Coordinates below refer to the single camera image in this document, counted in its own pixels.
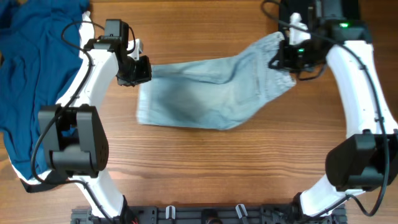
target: wood grain surface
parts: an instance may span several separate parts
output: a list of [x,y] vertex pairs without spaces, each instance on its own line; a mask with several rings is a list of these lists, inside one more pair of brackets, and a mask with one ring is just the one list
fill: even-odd
[[[376,68],[392,114],[398,118],[397,1],[361,1],[374,37]],[[238,54],[277,26],[260,1],[92,1],[92,19],[120,18],[144,42],[154,65]],[[274,12],[277,8],[268,6]],[[325,172],[327,153],[345,139],[345,118],[328,71],[267,104],[229,130],[141,126],[138,88],[106,93],[100,116],[108,137],[108,168],[130,205],[201,206],[285,203]],[[370,209],[377,197],[360,197]],[[71,209],[88,202],[74,185],[25,193],[0,145],[0,223],[68,223]],[[398,183],[373,218],[348,202],[350,223],[397,223]]]

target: cable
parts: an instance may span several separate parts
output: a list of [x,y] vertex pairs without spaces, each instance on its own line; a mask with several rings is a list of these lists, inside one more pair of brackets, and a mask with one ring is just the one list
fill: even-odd
[[75,101],[75,99],[78,98],[79,92],[84,87],[88,77],[90,76],[91,70],[93,68],[93,60],[92,60],[91,56],[88,54],[88,52],[86,50],[80,48],[79,46],[67,41],[65,39],[65,37],[64,37],[65,31],[70,26],[73,26],[75,24],[81,24],[81,23],[90,23],[90,24],[98,26],[101,29],[104,29],[104,27],[102,27],[101,25],[99,25],[99,24],[97,24],[95,22],[90,22],[90,21],[72,22],[69,25],[67,25],[65,28],[63,28],[62,34],[61,34],[62,40],[65,43],[67,43],[68,45],[70,45],[70,46],[82,51],[87,56],[87,58],[88,58],[88,69],[87,69],[87,72],[86,72],[85,76],[83,77],[83,80],[81,81],[81,83],[77,87],[77,89],[74,92],[74,94],[72,94],[72,96],[71,96],[70,100],[68,101],[68,103],[66,103],[66,105],[50,120],[48,125],[45,127],[45,129],[42,131],[41,135],[39,136],[39,139],[37,140],[36,145],[35,145],[34,150],[33,150],[33,153],[32,153],[32,158],[30,159],[30,169],[32,170],[32,174],[36,178],[36,180],[38,180],[39,182],[41,182],[43,184],[48,184],[48,185],[81,184],[85,188],[85,190],[88,192],[88,195],[91,197],[91,199],[93,200],[94,204],[97,206],[98,210],[104,215],[105,219],[107,219],[107,221],[109,221],[110,223],[114,223],[114,220],[112,218],[110,218],[109,215],[103,210],[102,205],[100,205],[100,203],[98,202],[98,200],[94,196],[94,193],[91,191],[91,189],[89,188],[89,186],[88,186],[88,184],[86,182],[81,181],[81,180],[65,180],[65,181],[60,181],[60,182],[51,182],[49,180],[43,180],[43,179],[41,179],[39,177],[39,175],[37,175],[36,168],[35,168],[35,161],[36,161],[37,151],[39,150],[40,144],[42,143],[45,135],[48,133],[48,131],[51,128],[51,126],[59,119],[59,117],[61,117],[63,112],[65,112],[68,109],[68,107]]
[[342,203],[344,203],[345,201],[347,201],[349,199],[349,196],[346,195],[344,198],[340,199],[338,202],[336,202],[334,205],[332,205],[330,208],[325,209],[323,212],[319,213],[318,215],[315,215],[314,217],[308,218],[305,221],[300,222],[300,224],[305,224],[308,223],[309,221],[311,221],[311,219],[314,218],[320,218],[322,215],[334,210],[335,208],[339,207]]
[[[276,2],[274,0],[265,0],[265,1],[263,1],[261,3],[261,11],[267,17],[269,17],[270,19],[278,22],[282,26],[286,26],[286,27],[293,28],[293,29],[296,29],[296,30],[299,30],[299,31],[302,31],[302,32],[306,32],[306,33],[310,34],[312,37],[316,37],[318,39],[328,41],[328,42],[330,42],[332,44],[338,45],[339,47],[345,49],[349,54],[351,54],[358,61],[358,63],[361,66],[361,69],[364,71],[366,77],[369,80],[369,84],[371,86],[373,97],[374,97],[374,101],[375,101],[375,104],[376,104],[376,111],[377,111],[377,117],[378,117],[378,118],[375,119],[375,122],[378,122],[380,124],[380,129],[381,129],[381,133],[382,133],[382,136],[383,136],[384,160],[385,160],[384,161],[385,162],[385,169],[384,169],[383,183],[381,185],[381,189],[380,189],[379,195],[377,196],[376,203],[374,204],[373,209],[370,212],[367,212],[364,209],[362,203],[354,195],[347,195],[346,197],[354,199],[354,201],[358,204],[358,206],[361,209],[361,211],[366,216],[372,217],[374,214],[376,214],[377,210],[379,209],[379,207],[381,205],[381,202],[382,202],[382,200],[384,198],[384,195],[386,193],[387,184],[388,184],[388,176],[389,176],[389,172],[390,172],[390,170],[389,170],[390,169],[390,153],[389,153],[389,146],[388,146],[388,139],[387,139],[386,129],[384,127],[384,118],[383,118],[382,113],[381,113],[379,97],[377,95],[376,87],[374,86],[374,83],[372,81],[372,77],[371,77],[371,75],[369,73],[369,70],[366,67],[366,65],[362,62],[362,60],[351,49],[349,49],[348,47],[344,46],[343,44],[341,44],[341,43],[339,43],[339,42],[337,42],[337,41],[335,41],[335,40],[333,40],[333,39],[331,39],[329,37],[325,37],[323,35],[320,35],[320,34],[317,34],[317,33],[314,33],[314,32],[310,32],[308,30],[305,30],[305,29],[299,28],[297,26],[293,26],[291,24],[288,24],[287,22],[284,22],[284,21],[274,17],[273,15],[269,14],[264,8],[265,4],[267,4],[267,3],[273,3],[273,4],[276,4],[276,5],[280,6],[280,3]],[[327,212],[322,212],[321,214],[319,214],[319,216],[324,215],[326,213]]]
[[130,29],[130,31],[131,31],[131,33],[132,33],[132,38],[133,38],[133,40],[134,40],[134,46],[132,47],[131,50],[128,50],[128,51],[127,51],[127,54],[133,53],[134,50],[136,49],[136,36],[134,35],[134,31],[132,30],[131,26],[129,26],[129,29]]
[[301,77],[301,73],[299,73],[299,74],[297,74],[297,79],[299,81],[310,81],[310,80],[317,79],[317,78],[321,77],[324,74],[324,72],[326,71],[327,68],[328,68],[328,64],[324,63],[322,65],[321,69],[319,70],[318,74],[315,75],[314,77],[302,78]]

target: blue cloth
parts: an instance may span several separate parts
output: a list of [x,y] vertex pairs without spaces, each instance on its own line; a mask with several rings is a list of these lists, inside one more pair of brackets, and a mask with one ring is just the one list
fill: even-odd
[[[39,138],[37,115],[43,105],[54,105],[69,88],[82,59],[61,39],[63,28],[81,15],[89,0],[31,0],[18,5],[0,1],[0,130],[12,165],[30,179],[30,158]],[[79,45],[78,28],[65,38]],[[41,145],[38,174],[47,170]]]
[[288,72],[270,69],[280,32],[234,57],[154,65],[140,85],[138,122],[162,126],[231,129],[295,85]]

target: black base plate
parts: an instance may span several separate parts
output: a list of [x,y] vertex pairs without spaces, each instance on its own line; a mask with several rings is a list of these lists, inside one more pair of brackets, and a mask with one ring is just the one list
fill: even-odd
[[[249,224],[288,224],[285,215],[280,211],[290,205],[263,205],[260,207],[246,207],[248,211]],[[234,207],[182,207],[176,208],[176,219],[174,223],[165,219],[165,208],[157,207],[130,207],[139,214],[140,224],[201,224],[201,211],[206,208],[213,208],[218,211],[218,216],[223,224],[241,224]],[[91,209],[72,210],[71,224],[94,224],[95,218],[91,216]],[[99,223],[108,223],[101,219]],[[307,224],[347,224],[345,206],[335,209],[329,217],[319,221],[305,222]]]

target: denim fabric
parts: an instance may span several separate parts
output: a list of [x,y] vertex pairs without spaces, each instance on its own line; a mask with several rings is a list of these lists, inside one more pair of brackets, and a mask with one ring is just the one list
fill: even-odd
[[272,70],[280,32],[239,55],[198,62],[154,65],[152,81],[140,85],[140,124],[231,129],[295,85],[288,72]]

